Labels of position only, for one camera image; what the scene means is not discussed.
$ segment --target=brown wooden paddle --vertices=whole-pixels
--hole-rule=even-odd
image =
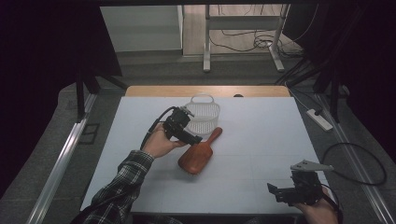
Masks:
[[[217,127],[206,142],[195,144],[178,159],[178,165],[191,175],[198,175],[206,166],[210,157],[213,155],[213,150],[210,144],[213,143],[222,133],[222,129]]]

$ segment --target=power strip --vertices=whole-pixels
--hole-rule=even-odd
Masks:
[[[310,109],[306,111],[306,114],[312,120],[314,120],[320,126],[320,128],[323,129],[323,131],[328,132],[329,130],[332,129],[332,125],[326,119],[324,119],[321,115],[315,115],[314,109]]]

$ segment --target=plaid sleeve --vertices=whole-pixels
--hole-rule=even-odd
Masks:
[[[154,158],[148,153],[137,150],[132,151],[120,164],[116,177],[110,184],[100,189],[92,198],[92,204],[99,204],[113,196],[120,195],[128,189],[140,186],[149,171]],[[124,223],[131,211],[134,200],[139,196],[140,188],[135,188],[131,193],[91,212],[84,223]]]

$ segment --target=white basket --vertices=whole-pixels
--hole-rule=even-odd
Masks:
[[[204,96],[212,98],[209,103],[196,103],[193,99],[197,96]],[[198,93],[191,97],[191,101],[186,104],[186,107],[194,115],[187,125],[190,132],[205,135],[212,133],[218,126],[220,106],[215,103],[215,100],[210,94]]]

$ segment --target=wooden handle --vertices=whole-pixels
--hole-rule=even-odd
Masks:
[[[215,130],[213,130],[213,133],[210,134],[206,143],[208,143],[209,145],[212,144],[212,142],[215,141],[221,134],[222,134],[222,129],[220,127],[217,127]]]

